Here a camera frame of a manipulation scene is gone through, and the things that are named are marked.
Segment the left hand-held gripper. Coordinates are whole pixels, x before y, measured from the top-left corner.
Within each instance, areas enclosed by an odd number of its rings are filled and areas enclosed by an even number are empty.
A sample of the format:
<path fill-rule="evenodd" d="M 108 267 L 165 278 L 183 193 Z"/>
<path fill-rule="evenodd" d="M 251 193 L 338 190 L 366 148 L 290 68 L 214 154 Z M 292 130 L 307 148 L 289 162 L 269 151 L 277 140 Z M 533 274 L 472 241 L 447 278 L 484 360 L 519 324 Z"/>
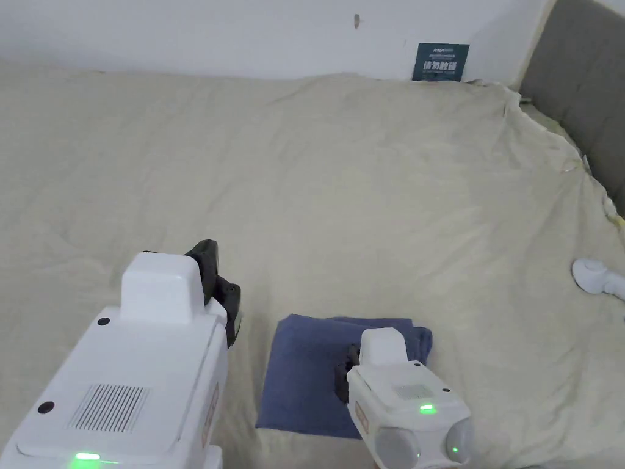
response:
<path fill-rule="evenodd" d="M 242 320 L 217 243 L 142 252 L 7 443 L 2 468 L 223 468 L 212 442 Z"/>

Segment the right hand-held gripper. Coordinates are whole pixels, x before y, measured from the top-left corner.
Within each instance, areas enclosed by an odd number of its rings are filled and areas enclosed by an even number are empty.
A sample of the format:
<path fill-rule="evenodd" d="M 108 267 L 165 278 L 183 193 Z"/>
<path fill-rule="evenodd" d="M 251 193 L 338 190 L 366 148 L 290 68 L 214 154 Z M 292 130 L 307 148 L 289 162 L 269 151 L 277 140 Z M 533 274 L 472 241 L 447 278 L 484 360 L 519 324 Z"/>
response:
<path fill-rule="evenodd" d="M 334 367 L 334 393 L 377 468 L 459 468 L 473 452 L 471 412 L 396 329 L 367 329 L 359 355 Z"/>

